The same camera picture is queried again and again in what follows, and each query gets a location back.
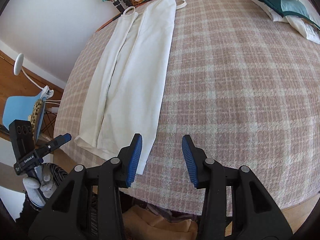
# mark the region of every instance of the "plaid blanket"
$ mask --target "plaid blanket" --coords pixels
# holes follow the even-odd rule
[[[181,150],[190,134],[222,165],[249,166],[280,208],[312,197],[320,187],[320,46],[250,0],[187,1],[176,12],[156,141],[144,174],[125,192],[200,214],[204,191],[190,183]],[[78,135],[91,77],[115,26],[95,33],[81,52],[55,136]],[[62,149],[86,167],[104,162],[73,141]]]

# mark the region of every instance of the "white glove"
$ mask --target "white glove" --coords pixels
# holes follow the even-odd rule
[[[30,201],[34,205],[36,205],[40,208],[43,207],[44,204],[42,203],[42,201],[40,200],[40,198],[38,196],[38,192],[37,192],[38,188],[40,187],[40,190],[43,192],[43,195],[46,198],[50,198],[52,196],[52,194],[55,192],[55,190],[57,189],[57,186],[53,181],[53,175],[51,174],[48,166],[46,164],[41,165],[41,166],[42,166],[42,178],[43,178],[41,181],[41,185],[34,178],[25,177],[22,180],[23,185],[28,193]]]

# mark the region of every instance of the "white lamp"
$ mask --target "white lamp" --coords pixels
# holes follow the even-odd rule
[[[22,53],[20,53],[17,56],[17,59],[14,63],[14,67],[13,67],[13,73],[18,76],[20,71],[22,70],[22,72],[24,73],[24,75],[33,83],[35,84],[38,88],[40,88],[42,90],[41,96],[40,98],[50,98],[53,96],[54,91],[50,90],[48,86],[45,86],[44,88],[40,87],[36,82],[34,82],[28,75],[27,73],[24,71],[22,64],[23,64],[23,59],[24,59],[24,55]]]

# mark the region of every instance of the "blue gripper pad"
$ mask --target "blue gripper pad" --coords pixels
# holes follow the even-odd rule
[[[128,165],[128,176],[126,179],[127,187],[130,187],[131,183],[134,182],[134,178],[136,176],[137,167],[138,167],[138,163],[140,160],[140,154],[141,154],[141,150],[142,150],[142,136],[141,136],[141,134],[135,134],[134,137],[136,137],[136,136],[138,136],[138,139],[137,139],[136,145],[134,147],[131,160]]]
[[[69,133],[66,133],[63,135],[63,138],[65,139],[65,143],[67,143],[68,141],[71,141],[71,134]]]
[[[185,136],[182,137],[182,152],[187,165],[190,181],[195,187],[198,187],[199,180],[197,176],[197,166]]]

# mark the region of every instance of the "leopard print fabric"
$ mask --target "leopard print fabric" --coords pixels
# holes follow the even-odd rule
[[[38,130],[39,119],[44,107],[42,99],[38,99],[33,106],[32,114],[28,116],[28,120],[31,122],[31,129],[33,133],[33,139],[36,141],[36,131]]]

